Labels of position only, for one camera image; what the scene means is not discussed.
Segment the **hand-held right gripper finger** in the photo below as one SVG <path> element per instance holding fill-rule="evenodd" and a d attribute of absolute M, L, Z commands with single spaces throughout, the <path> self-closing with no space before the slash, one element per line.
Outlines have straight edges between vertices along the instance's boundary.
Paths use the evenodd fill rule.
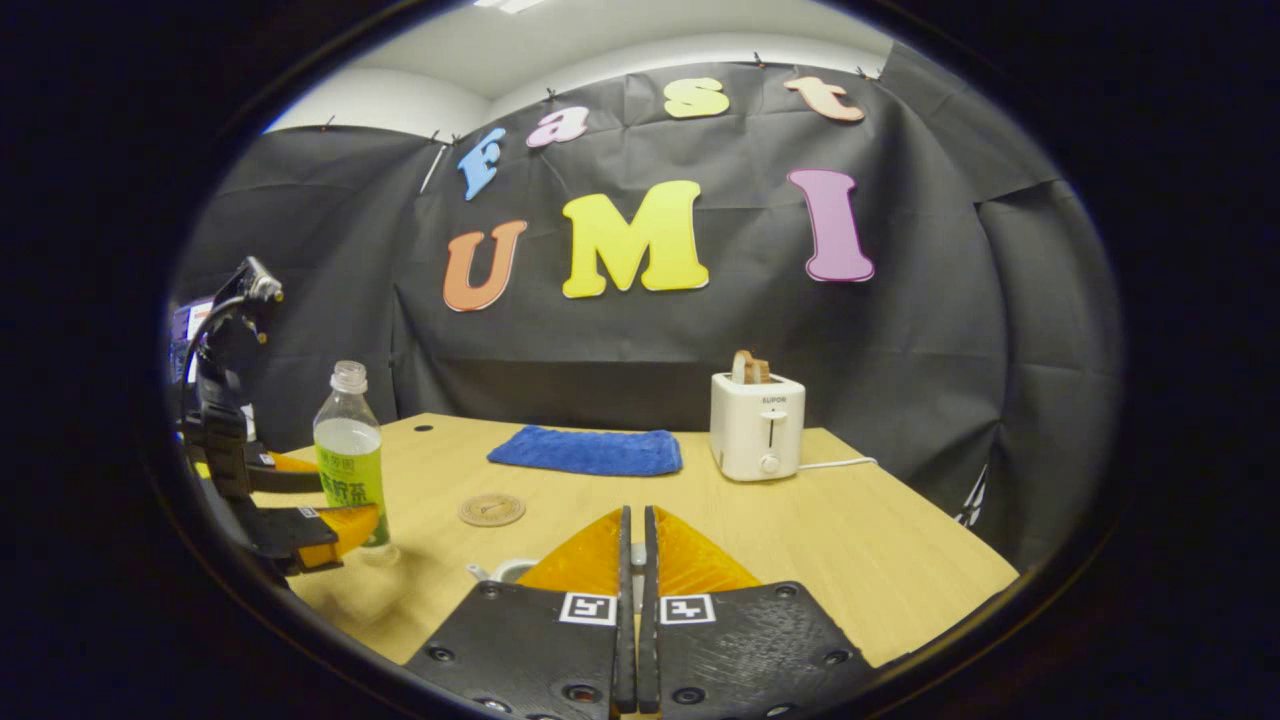
<path fill-rule="evenodd" d="M 406 662 L 502 719 L 617 719 L 637 707 L 631 510 L 590 523 L 516 582 L 477 582 Z"/>
<path fill-rule="evenodd" d="M 663 719 L 805 719 L 876 676 L 805 585 L 733 575 L 728 556 L 645 510 L 637 707 Z"/>

